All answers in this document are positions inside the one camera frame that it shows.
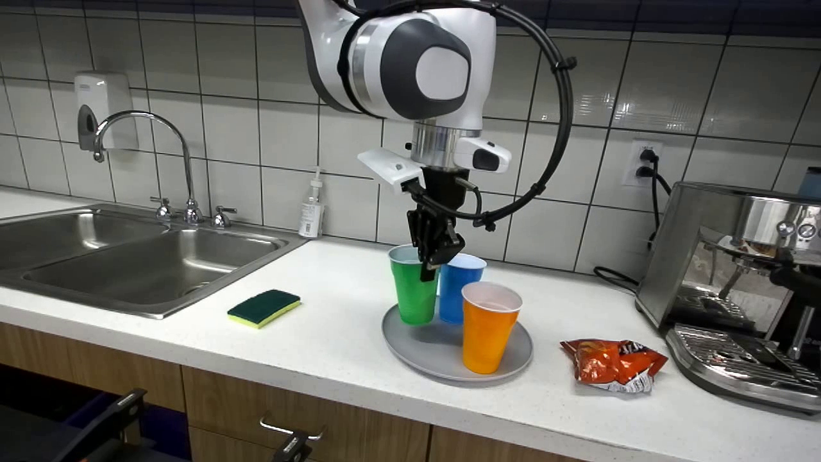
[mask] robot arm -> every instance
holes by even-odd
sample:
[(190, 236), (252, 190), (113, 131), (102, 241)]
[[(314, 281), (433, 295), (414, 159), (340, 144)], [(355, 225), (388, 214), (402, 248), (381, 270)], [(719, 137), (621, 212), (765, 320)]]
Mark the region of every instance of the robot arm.
[[(508, 167), (511, 154), (481, 137), (483, 108), (496, 63), (496, 13), (504, 9), (505, 17), (528, 22), (526, 17), (511, 6), (474, 0), (408, 0), (368, 13), (347, 0), (297, 0), (297, 4), (318, 95), (340, 110), (417, 123), (411, 159), (386, 149), (370, 149), (360, 159), (418, 202), (408, 212), (408, 229), (424, 261), (424, 280), (433, 277), (433, 270), (465, 245), (456, 218), (472, 218), (474, 225), (494, 230), (494, 221), (511, 214), (545, 190), (563, 159), (573, 116), (564, 116), (567, 128), (559, 128), (553, 163), (538, 186), (533, 185), (526, 198), (496, 212), (460, 212), (472, 186), (469, 168), (504, 171)], [(528, 24), (531, 35), (545, 35), (538, 24)]]

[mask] sink basin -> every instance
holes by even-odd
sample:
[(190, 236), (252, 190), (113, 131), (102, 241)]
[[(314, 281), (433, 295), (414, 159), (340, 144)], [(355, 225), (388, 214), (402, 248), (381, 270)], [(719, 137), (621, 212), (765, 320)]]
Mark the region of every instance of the sink basin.
[(115, 212), (0, 223), (0, 252), (5, 234), (18, 245), (38, 243), (36, 236), (54, 241), (2, 257), (0, 285), (150, 317), (172, 314), (301, 243), (296, 236), (213, 225), (163, 234), (159, 223)]
[(0, 223), (0, 271), (159, 236), (150, 214), (115, 208), (75, 208)]

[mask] green cup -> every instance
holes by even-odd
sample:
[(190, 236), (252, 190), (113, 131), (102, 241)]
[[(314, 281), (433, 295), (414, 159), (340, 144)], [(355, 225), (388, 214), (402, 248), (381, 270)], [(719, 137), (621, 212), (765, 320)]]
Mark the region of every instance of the green cup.
[(400, 317), (408, 325), (427, 325), (433, 320), (436, 307), (436, 277), (422, 280), (422, 261), (417, 245), (391, 248), (391, 271), (400, 306)]

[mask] sponge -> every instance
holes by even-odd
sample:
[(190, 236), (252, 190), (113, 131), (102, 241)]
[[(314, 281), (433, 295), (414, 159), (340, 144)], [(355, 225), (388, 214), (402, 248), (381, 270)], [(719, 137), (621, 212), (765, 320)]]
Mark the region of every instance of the sponge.
[(234, 306), (228, 309), (228, 314), (234, 320), (264, 329), (266, 322), (296, 309), (297, 306), (304, 306), (297, 295), (283, 291), (283, 290), (266, 290), (266, 291), (259, 291), (259, 295)]

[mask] espresso machine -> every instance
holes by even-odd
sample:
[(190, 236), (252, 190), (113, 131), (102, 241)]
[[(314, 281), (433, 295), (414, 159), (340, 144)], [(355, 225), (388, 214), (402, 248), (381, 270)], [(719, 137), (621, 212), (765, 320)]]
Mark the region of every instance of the espresso machine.
[(636, 306), (700, 388), (821, 412), (821, 199), (674, 185)]

